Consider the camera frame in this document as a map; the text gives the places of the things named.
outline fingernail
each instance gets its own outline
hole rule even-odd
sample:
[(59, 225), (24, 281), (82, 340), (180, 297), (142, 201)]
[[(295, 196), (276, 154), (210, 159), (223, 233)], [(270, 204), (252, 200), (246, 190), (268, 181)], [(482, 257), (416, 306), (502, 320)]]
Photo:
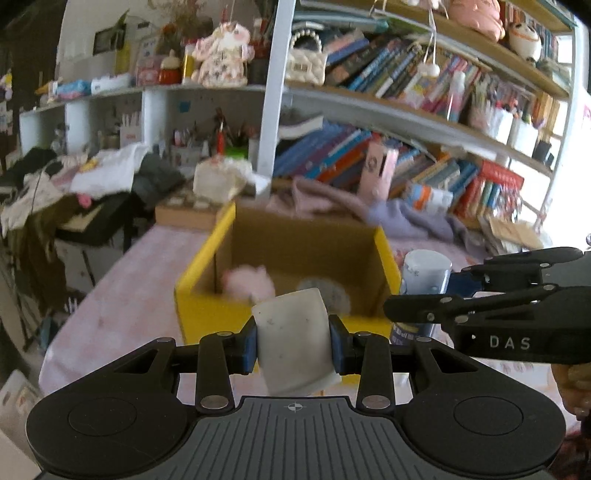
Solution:
[(571, 382), (586, 381), (591, 377), (591, 364), (575, 365), (569, 368), (569, 380)]
[(575, 382), (574, 386), (577, 387), (579, 390), (591, 390), (591, 381), (581, 380), (581, 381)]
[(573, 408), (573, 412), (577, 418), (585, 418), (589, 416), (589, 410), (586, 408)]

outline crosshair symbol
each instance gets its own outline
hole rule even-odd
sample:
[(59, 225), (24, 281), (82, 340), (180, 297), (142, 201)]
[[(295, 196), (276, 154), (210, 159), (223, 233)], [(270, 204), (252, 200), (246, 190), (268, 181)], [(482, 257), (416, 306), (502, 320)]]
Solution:
[(303, 406), (301, 403), (293, 402), (286, 406), (286, 408), (289, 408), (292, 412), (296, 412), (300, 411), (302, 408), (305, 408), (305, 406)]

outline yellow cardboard box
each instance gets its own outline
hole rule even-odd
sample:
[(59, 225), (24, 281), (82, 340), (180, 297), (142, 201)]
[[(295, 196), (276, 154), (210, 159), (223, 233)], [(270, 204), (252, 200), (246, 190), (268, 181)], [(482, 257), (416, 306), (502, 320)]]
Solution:
[(389, 336), (382, 305), (398, 293), (400, 272), (381, 228), (331, 219), (293, 219), (231, 205), (179, 279), (175, 300), (185, 343), (211, 333), (238, 332), (251, 316), (248, 304), (221, 295), (222, 274), (240, 265), (264, 265), (276, 294), (310, 277), (342, 285), (352, 315), (350, 332)]

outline gray ribbed plate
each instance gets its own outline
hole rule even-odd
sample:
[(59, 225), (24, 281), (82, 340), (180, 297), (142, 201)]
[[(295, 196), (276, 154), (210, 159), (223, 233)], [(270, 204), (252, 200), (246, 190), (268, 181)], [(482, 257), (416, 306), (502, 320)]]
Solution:
[(175, 455), (129, 480), (460, 478), (420, 458), (389, 420), (358, 414), (344, 398), (247, 398), (231, 415), (199, 421)]

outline human hand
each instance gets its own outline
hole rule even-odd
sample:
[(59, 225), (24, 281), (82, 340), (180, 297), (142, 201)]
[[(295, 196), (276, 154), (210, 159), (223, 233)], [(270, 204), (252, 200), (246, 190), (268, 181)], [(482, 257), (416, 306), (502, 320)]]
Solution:
[(589, 416), (591, 410), (591, 364), (552, 365), (564, 408), (578, 420)]

